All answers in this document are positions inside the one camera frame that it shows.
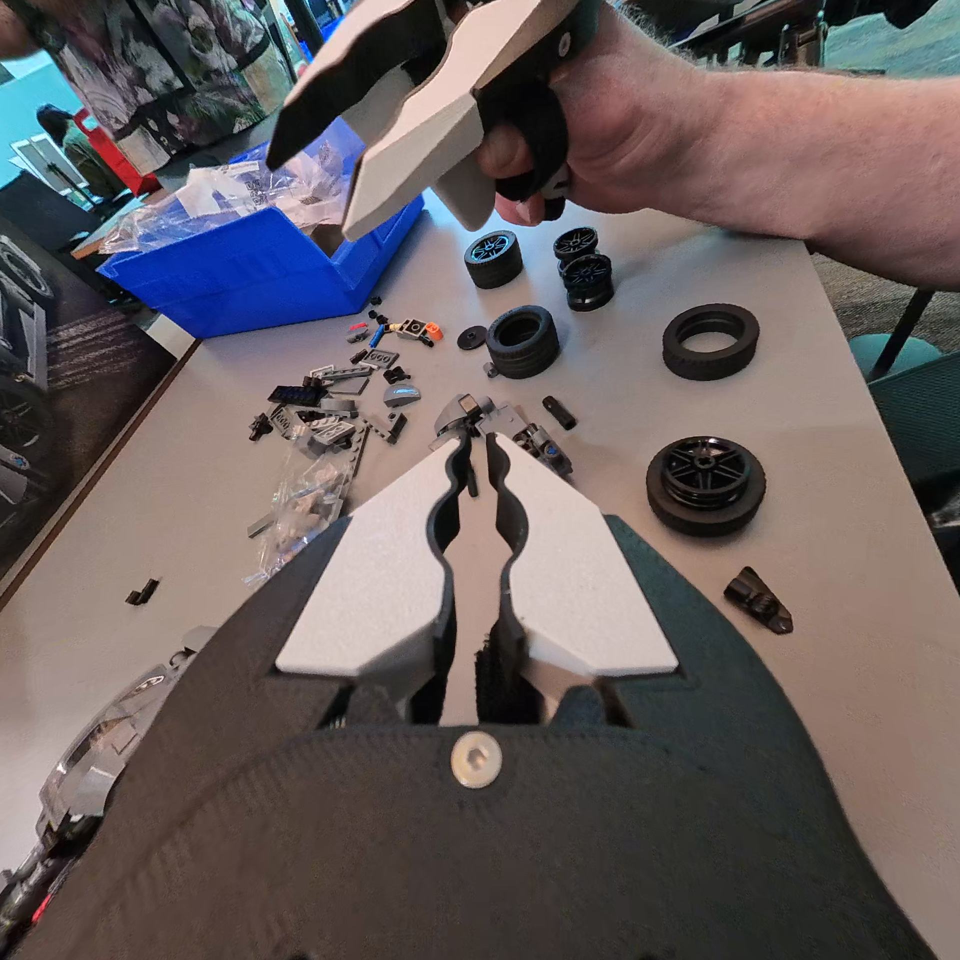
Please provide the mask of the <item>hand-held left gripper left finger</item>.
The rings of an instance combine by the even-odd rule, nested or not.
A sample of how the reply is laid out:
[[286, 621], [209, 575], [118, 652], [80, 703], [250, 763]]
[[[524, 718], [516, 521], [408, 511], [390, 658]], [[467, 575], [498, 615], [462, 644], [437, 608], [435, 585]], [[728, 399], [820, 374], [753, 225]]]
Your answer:
[[455, 654], [453, 572], [469, 437], [447, 437], [354, 510], [303, 601], [275, 668], [380, 687], [413, 722], [440, 721]]

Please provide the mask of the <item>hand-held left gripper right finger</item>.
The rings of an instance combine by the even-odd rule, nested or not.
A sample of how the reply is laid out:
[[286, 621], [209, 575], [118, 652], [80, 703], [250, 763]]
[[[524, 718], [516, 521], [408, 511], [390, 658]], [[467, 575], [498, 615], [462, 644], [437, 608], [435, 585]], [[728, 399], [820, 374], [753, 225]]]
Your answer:
[[495, 529], [510, 549], [485, 644], [486, 722], [536, 722], [571, 688], [680, 663], [602, 511], [503, 434], [486, 436]]

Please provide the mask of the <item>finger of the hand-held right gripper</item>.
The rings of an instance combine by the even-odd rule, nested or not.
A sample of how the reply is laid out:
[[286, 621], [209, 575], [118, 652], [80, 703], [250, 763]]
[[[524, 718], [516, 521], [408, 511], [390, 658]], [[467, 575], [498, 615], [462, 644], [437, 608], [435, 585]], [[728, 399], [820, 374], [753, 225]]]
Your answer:
[[266, 165], [276, 171], [396, 68], [423, 82], [446, 51], [452, 22], [438, 1], [357, 2], [315, 54], [278, 114]]
[[[343, 235], [354, 241], [380, 226], [428, 188], [435, 189], [435, 71], [401, 101], [386, 129], [366, 148], [351, 182]], [[549, 219], [562, 213], [549, 207]]]

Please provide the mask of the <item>dark grey lego subassembly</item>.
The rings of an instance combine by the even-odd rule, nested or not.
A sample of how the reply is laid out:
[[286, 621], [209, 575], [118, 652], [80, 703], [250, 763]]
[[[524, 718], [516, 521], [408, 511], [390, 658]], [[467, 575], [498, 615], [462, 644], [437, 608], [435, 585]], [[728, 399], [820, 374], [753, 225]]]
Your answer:
[[570, 457], [543, 426], [528, 423], [512, 436], [512, 440], [559, 478], [570, 481], [573, 472]]

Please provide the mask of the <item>grey curved lego subassembly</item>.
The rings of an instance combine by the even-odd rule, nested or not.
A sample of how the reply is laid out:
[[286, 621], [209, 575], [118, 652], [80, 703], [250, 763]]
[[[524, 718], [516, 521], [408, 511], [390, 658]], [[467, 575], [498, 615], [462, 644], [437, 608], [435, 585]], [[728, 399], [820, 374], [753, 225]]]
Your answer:
[[434, 422], [436, 436], [428, 449], [438, 450], [450, 433], [470, 437], [500, 433], [514, 439], [526, 427], [526, 419], [510, 403], [498, 405], [488, 396], [477, 399], [470, 393], [458, 393], [440, 410]]

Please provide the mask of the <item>clear bag of lego pieces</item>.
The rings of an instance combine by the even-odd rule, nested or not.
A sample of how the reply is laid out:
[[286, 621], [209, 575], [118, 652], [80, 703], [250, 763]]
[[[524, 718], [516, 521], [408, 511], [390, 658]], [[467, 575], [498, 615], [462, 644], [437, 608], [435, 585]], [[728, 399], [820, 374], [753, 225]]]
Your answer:
[[248, 588], [265, 584], [340, 518], [366, 438], [355, 434], [347, 446], [324, 451], [306, 445], [307, 437], [291, 446], [270, 509], [246, 530], [257, 549], [255, 566], [244, 579]]

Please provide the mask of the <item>large black lego wheel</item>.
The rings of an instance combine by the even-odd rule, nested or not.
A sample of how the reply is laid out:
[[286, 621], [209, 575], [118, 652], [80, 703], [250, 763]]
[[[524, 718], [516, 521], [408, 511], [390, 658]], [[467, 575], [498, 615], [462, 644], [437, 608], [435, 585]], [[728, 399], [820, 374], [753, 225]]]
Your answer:
[[759, 512], [766, 474], [746, 447], [727, 438], [694, 436], [658, 451], [645, 476], [655, 517], [668, 529], [698, 539], [738, 534]]

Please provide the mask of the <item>black angled lego piece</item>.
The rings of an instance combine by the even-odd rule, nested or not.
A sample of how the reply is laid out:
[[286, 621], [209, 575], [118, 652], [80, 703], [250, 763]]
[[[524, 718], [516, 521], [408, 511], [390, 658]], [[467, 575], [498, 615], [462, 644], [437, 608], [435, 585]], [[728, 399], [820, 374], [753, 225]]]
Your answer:
[[791, 613], [751, 566], [745, 565], [724, 589], [726, 600], [771, 633], [793, 633]]

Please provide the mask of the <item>pile of small lego pieces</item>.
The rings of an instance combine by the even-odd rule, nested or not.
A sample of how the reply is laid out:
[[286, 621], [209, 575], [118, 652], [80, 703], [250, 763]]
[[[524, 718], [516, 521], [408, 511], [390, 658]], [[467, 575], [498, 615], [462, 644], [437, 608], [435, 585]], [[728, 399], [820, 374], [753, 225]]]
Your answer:
[[343, 450], [367, 432], [396, 444], [407, 409], [424, 397], [412, 360], [435, 350], [445, 337], [435, 321], [388, 317], [381, 296], [373, 295], [364, 316], [342, 332], [352, 354], [310, 368], [299, 383], [275, 386], [266, 409], [247, 426], [248, 440], [275, 434], [294, 441], [305, 429], [322, 448]]

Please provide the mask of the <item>grey lego car model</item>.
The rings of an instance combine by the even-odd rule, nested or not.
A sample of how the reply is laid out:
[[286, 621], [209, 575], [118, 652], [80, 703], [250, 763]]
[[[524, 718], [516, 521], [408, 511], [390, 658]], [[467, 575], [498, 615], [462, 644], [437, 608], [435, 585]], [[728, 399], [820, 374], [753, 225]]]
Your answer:
[[36, 843], [15, 870], [2, 871], [2, 958], [16, 952], [90, 846], [139, 744], [214, 633], [189, 630], [180, 649], [109, 701], [54, 764], [38, 794]]

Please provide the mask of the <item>dark lego set box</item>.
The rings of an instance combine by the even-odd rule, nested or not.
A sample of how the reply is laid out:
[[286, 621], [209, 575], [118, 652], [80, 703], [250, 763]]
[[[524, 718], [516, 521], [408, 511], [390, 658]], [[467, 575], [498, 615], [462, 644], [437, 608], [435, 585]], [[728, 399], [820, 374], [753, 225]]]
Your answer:
[[176, 358], [2, 219], [1, 576], [167, 378]]

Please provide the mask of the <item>person's right hand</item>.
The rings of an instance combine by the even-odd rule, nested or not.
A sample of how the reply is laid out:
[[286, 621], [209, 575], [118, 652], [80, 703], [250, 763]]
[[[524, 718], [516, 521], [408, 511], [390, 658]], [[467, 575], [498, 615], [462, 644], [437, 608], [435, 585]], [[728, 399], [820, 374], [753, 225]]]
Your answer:
[[711, 179], [728, 77], [668, 52], [603, 4], [593, 40], [549, 87], [568, 131], [569, 203], [724, 226]]

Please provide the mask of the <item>crumpled clear plastic bags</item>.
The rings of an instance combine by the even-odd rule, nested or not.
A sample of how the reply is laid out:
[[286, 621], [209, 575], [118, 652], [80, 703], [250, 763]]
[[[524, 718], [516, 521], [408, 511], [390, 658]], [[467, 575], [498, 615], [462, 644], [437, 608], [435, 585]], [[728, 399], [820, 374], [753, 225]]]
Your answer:
[[105, 234], [102, 255], [145, 254], [223, 226], [250, 226], [255, 214], [283, 214], [301, 232], [342, 223], [355, 162], [362, 146], [348, 138], [320, 138], [270, 171], [266, 146], [245, 159], [194, 168], [184, 186], [126, 214]]

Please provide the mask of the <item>blue plastic bin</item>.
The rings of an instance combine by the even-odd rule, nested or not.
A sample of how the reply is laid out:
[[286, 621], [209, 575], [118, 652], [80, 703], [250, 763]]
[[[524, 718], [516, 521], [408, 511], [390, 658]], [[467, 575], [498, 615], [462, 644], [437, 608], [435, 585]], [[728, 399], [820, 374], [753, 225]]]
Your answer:
[[[310, 145], [329, 136], [364, 149], [341, 119]], [[341, 224], [306, 233], [282, 213], [265, 211], [251, 225], [107, 255], [99, 272], [201, 340], [347, 316], [366, 305], [423, 208], [417, 197], [353, 242]]]

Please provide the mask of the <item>red box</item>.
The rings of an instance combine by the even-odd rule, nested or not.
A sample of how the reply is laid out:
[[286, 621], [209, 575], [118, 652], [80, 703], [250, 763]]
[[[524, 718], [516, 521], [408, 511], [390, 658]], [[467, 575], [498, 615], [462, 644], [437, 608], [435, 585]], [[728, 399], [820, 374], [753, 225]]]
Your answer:
[[126, 152], [114, 142], [86, 108], [78, 111], [73, 120], [97, 155], [132, 194], [152, 195], [162, 189], [156, 175], [140, 173]]

